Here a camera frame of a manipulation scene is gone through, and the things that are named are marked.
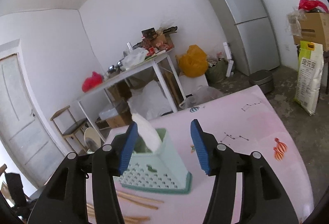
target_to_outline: orange hot air balloon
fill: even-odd
[[[279,149],[276,147],[273,147],[273,150],[275,151],[274,153],[274,158],[278,161],[281,161],[284,157],[284,153],[282,153]]]
[[[287,149],[288,149],[287,145],[285,145],[284,143],[280,142],[278,138],[275,138],[274,140],[275,140],[275,142],[277,143],[277,144],[276,144],[276,148],[277,148],[280,152],[282,152],[282,153],[284,154],[284,153],[287,151]]]

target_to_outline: silver refrigerator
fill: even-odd
[[[223,27],[236,68],[245,75],[280,65],[261,0],[209,0]]]

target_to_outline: yellow plastic bag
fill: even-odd
[[[200,77],[208,69],[207,55],[198,45],[191,45],[179,58],[178,66],[187,77]]]

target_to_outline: pink tablecloth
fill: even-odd
[[[118,190],[165,201],[158,210],[151,210],[120,200],[124,215],[147,215],[154,224],[203,222],[214,177],[205,175],[196,153],[191,153],[190,123],[193,119],[198,119],[205,132],[213,134],[218,142],[222,141],[236,152],[247,155],[252,151],[261,152],[285,188],[298,218],[305,219],[310,214],[314,207],[313,194],[303,160],[274,109],[259,87],[254,86],[202,104],[197,112],[186,109],[151,120],[153,127],[167,129],[187,170],[192,173],[191,192],[188,195],[155,194],[124,189],[116,184]],[[111,143],[114,135],[126,129],[111,130],[106,143]],[[288,146],[281,161],[274,158],[275,138]],[[240,217],[241,186],[242,177],[239,176],[232,223],[238,222]],[[90,180],[87,182],[87,202],[93,203]]]

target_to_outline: rice bag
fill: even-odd
[[[315,113],[323,66],[322,44],[301,41],[298,56],[297,90],[294,100],[310,115]]]

